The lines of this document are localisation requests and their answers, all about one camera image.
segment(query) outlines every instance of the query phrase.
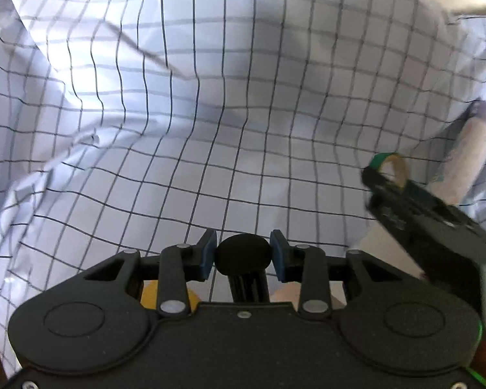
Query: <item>black object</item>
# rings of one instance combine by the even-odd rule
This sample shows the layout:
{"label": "black object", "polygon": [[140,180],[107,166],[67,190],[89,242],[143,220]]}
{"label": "black object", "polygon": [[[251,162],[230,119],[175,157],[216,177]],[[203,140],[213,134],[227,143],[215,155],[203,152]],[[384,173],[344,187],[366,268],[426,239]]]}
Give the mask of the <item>black object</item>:
{"label": "black object", "polygon": [[265,269],[272,260],[270,244],[258,235],[236,234],[215,251],[216,269],[228,277],[235,303],[270,302]]}
{"label": "black object", "polygon": [[[372,169],[362,178],[371,212],[437,285],[361,251],[290,246],[278,230],[270,245],[242,234],[215,249],[209,230],[160,256],[117,254],[20,306],[9,338],[24,369],[4,388],[484,387],[466,366],[482,334],[486,233],[413,183],[401,190]],[[214,257],[238,302],[191,312],[185,283],[205,280]],[[301,283],[297,312],[267,302],[270,257],[281,282]],[[159,279],[155,310],[138,302],[146,279]],[[342,310],[330,281],[342,282]]]}

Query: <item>white grid fabric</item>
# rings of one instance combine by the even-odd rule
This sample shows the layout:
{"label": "white grid fabric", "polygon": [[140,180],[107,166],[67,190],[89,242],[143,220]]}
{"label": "white grid fabric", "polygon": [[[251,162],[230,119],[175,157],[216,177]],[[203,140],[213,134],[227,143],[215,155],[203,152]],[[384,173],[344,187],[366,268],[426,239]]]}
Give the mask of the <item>white grid fabric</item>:
{"label": "white grid fabric", "polygon": [[[360,168],[400,151],[426,183],[477,98],[486,18],[427,0],[0,0],[6,371],[16,306],[119,250],[209,227],[342,254]],[[465,208],[486,227],[486,167]]]}

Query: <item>screw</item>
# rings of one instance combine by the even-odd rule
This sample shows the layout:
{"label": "screw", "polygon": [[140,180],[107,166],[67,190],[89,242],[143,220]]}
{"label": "screw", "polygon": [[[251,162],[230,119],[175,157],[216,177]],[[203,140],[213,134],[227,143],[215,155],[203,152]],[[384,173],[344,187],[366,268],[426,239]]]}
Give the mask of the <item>screw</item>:
{"label": "screw", "polygon": [[308,300],[303,303],[303,310],[308,313],[324,313],[328,309],[328,303],[322,300]]}
{"label": "screw", "polygon": [[238,317],[240,319],[249,319],[250,316],[252,316],[252,313],[250,313],[250,312],[247,312],[247,311],[238,312]]}
{"label": "screw", "polygon": [[160,310],[169,314],[178,314],[185,310],[185,303],[180,300],[167,300],[160,305]]}
{"label": "screw", "polygon": [[34,382],[23,382],[22,389],[38,389],[38,385]]}

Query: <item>black cylinder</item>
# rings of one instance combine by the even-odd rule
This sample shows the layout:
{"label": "black cylinder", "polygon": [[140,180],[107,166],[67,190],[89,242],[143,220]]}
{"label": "black cylinder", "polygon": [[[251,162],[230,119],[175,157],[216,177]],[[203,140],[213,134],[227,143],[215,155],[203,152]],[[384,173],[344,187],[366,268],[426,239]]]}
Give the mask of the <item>black cylinder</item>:
{"label": "black cylinder", "polygon": [[228,277],[235,303],[270,302],[265,269],[272,260],[270,244],[258,235],[237,234],[216,248],[214,263]]}

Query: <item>yellow round object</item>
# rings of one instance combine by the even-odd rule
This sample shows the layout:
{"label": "yellow round object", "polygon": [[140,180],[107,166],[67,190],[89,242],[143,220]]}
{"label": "yellow round object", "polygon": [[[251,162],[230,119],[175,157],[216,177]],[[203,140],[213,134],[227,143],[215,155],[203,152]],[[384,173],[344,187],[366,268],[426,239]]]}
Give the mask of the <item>yellow round object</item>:
{"label": "yellow round object", "polygon": [[[151,280],[148,284],[144,285],[143,295],[140,298],[140,304],[146,309],[156,309],[156,293],[158,289],[158,281]],[[189,295],[189,303],[191,305],[191,311],[196,310],[196,306],[201,301],[200,298],[190,288],[187,289]]]}

